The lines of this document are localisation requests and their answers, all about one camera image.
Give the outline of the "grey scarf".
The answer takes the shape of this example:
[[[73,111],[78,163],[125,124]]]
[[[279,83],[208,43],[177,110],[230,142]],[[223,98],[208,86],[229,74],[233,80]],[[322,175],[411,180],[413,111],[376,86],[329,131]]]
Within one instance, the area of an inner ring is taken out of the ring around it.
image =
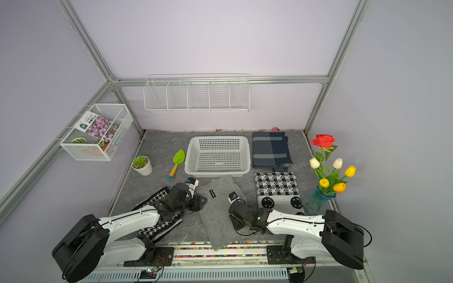
[[[235,232],[228,210],[231,206],[228,196],[235,192],[239,198],[247,198],[229,175],[215,179],[197,189],[198,195],[207,199],[199,211],[204,229],[212,249],[218,251],[244,237]]]

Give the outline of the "smiley houndstooth white scarf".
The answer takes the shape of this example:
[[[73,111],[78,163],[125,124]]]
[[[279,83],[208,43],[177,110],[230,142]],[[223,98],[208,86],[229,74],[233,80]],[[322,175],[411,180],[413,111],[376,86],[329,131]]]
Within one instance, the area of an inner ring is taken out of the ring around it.
[[[297,179],[293,172],[256,173],[254,179],[259,208],[305,215]]]

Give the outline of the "black white houndstooth scarf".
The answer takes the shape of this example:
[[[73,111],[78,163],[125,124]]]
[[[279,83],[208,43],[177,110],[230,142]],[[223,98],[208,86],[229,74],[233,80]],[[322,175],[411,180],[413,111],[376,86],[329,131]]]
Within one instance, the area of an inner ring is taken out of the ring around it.
[[[150,197],[137,204],[133,211],[142,209],[146,205],[152,205],[154,202],[160,202],[165,199],[170,189],[163,187],[152,194]],[[138,230],[139,235],[148,237],[152,242],[156,243],[164,238],[173,228],[179,225],[183,220],[183,215],[179,213],[164,213],[163,218],[159,218],[154,226],[142,228]]]

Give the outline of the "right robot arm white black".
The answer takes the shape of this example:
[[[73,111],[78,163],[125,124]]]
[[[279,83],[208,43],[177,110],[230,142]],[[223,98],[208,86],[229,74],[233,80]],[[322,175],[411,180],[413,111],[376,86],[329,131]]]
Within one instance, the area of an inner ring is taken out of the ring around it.
[[[307,257],[330,257],[354,270],[364,269],[364,229],[340,213],[305,216],[270,208],[253,210],[235,199],[228,209],[236,231],[248,227],[252,233],[285,235],[283,253],[288,262]]]

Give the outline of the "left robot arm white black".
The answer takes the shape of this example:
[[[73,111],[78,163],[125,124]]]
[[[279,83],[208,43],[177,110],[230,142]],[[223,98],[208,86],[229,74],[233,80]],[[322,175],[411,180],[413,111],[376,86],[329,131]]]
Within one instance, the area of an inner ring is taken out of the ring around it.
[[[195,185],[163,187],[121,215],[82,217],[56,245],[52,256],[67,283],[76,283],[106,266],[151,266],[153,274],[170,266],[173,251],[156,242],[178,226],[185,215],[200,211],[207,199]]]

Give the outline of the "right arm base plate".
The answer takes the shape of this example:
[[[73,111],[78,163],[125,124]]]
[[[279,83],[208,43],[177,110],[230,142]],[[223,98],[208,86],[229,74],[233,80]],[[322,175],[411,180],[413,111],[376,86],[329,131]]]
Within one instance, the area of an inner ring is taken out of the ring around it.
[[[268,245],[266,246],[266,256],[269,265],[304,265],[315,264],[315,257],[299,258],[290,252],[289,248],[283,245]]]

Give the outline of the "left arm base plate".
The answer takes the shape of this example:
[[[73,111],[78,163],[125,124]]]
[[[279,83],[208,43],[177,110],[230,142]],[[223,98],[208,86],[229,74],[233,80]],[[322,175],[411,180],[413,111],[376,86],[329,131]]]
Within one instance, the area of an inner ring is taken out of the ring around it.
[[[125,261],[124,267],[139,266],[171,266],[173,261],[174,248],[171,247],[154,247],[147,249],[145,253],[137,260]]]

